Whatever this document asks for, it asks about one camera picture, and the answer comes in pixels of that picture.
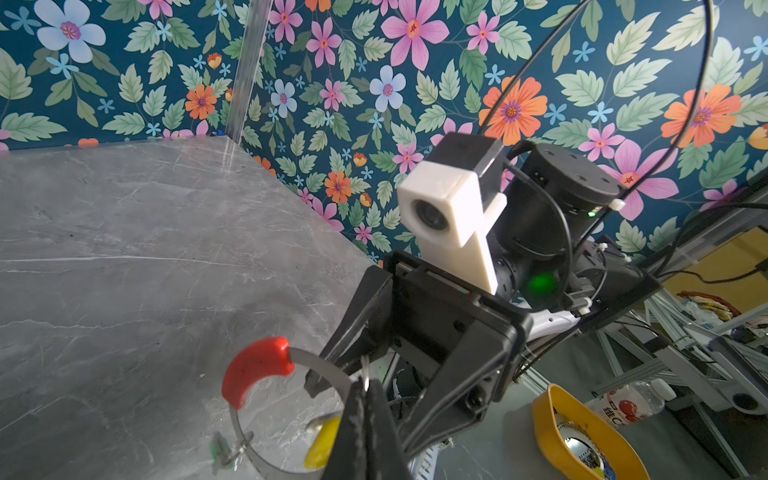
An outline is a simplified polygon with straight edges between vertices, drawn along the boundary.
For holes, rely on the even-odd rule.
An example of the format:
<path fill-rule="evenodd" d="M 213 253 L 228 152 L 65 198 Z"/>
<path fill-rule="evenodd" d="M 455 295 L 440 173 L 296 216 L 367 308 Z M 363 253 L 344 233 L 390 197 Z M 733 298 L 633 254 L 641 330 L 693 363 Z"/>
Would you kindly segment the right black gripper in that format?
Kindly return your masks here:
<path fill-rule="evenodd" d="M 383 269 L 365 271 L 319 357 L 350 375 L 363 356 L 381 358 L 393 335 L 395 350 L 429 379 L 398 424 L 411 459 L 482 421 L 513 381 L 532 326 L 532 314 L 507 299 L 395 252 Z"/>

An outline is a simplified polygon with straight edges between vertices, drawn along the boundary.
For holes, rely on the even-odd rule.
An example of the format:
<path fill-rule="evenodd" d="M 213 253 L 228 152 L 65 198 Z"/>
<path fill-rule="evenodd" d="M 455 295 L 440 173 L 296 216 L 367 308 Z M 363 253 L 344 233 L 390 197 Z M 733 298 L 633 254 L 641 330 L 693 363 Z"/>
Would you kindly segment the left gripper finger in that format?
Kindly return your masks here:
<path fill-rule="evenodd" d="M 381 382 L 355 381 L 322 480 L 407 480 L 408 465 Z"/>

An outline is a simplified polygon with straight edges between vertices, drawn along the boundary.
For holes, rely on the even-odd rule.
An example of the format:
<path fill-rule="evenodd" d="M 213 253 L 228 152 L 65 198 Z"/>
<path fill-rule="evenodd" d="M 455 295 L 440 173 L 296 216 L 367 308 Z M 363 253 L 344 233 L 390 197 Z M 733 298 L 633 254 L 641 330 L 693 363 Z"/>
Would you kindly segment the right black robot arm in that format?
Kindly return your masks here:
<path fill-rule="evenodd" d="M 420 387 L 396 423 L 408 456 L 479 423 L 522 373 L 528 342 L 563 340 L 653 287 L 589 240 L 627 190 L 561 147 L 451 134 L 396 195 L 419 254 L 366 271 L 321 356 L 353 374 L 394 351 L 415 369 Z"/>

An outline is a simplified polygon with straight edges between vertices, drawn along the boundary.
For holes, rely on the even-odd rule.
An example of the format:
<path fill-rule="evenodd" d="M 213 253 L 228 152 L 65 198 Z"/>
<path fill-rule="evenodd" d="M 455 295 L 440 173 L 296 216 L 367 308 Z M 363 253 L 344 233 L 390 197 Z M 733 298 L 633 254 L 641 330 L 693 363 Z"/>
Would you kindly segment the keyring with coloured keys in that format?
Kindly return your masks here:
<path fill-rule="evenodd" d="M 299 391 L 300 373 L 317 373 L 330 383 L 329 395 L 337 406 L 346 405 L 353 381 L 341 369 L 319 356 L 292 347 L 283 337 L 269 337 L 247 346 L 229 364 L 222 381 L 235 438 L 217 433 L 211 441 L 213 471 L 237 470 L 250 463 L 261 479 L 320 479 L 336 441 L 341 414 L 325 412 L 309 394 Z M 277 460 L 277 442 L 263 450 L 256 444 L 284 427 L 299 439 L 313 436 L 304 455 Z"/>

